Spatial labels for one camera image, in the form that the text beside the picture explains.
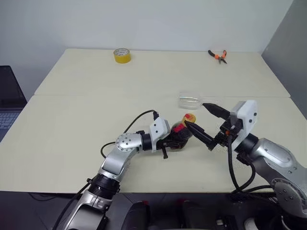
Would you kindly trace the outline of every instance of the yellow tape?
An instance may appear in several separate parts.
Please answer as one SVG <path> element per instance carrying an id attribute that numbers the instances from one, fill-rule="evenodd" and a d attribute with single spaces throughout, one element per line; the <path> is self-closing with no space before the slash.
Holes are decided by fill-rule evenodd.
<path id="1" fill-rule="evenodd" d="M 125 48 L 116 49 L 113 52 L 115 61 L 118 63 L 127 63 L 130 62 L 131 56 L 130 51 Z"/>

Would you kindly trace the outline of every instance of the floor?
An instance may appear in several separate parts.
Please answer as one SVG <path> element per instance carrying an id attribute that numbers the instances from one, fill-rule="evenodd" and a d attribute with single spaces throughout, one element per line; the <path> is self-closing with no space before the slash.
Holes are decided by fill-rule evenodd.
<path id="1" fill-rule="evenodd" d="M 36 199 L 48 199 L 32 194 Z M 174 205 L 180 199 L 188 199 L 203 203 L 214 203 L 223 195 L 211 194 L 117 194 L 107 212 L 110 222 L 107 230 L 119 230 L 130 206 L 138 201 L 146 200 L 151 211 L 160 215 L 159 221 L 165 228 L 173 227 L 175 217 Z M 52 227 L 69 199 L 55 198 L 49 201 L 36 201 L 28 193 L 0 192 L 0 229 L 1 230 L 52 230 Z M 64 216 L 58 229 L 64 225 Z"/>

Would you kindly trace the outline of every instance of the orange handle pliers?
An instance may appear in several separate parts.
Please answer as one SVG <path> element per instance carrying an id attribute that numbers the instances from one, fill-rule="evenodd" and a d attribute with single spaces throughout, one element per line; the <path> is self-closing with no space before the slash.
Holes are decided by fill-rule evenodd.
<path id="1" fill-rule="evenodd" d="M 216 60 L 219 60 L 219 63 L 224 62 L 225 64 L 227 64 L 227 62 L 225 61 L 225 57 L 226 57 L 226 50 L 223 51 L 223 55 L 219 56 L 218 54 L 214 54 L 211 50 L 208 50 L 208 53 L 210 54 L 210 56 L 214 57 Z"/>

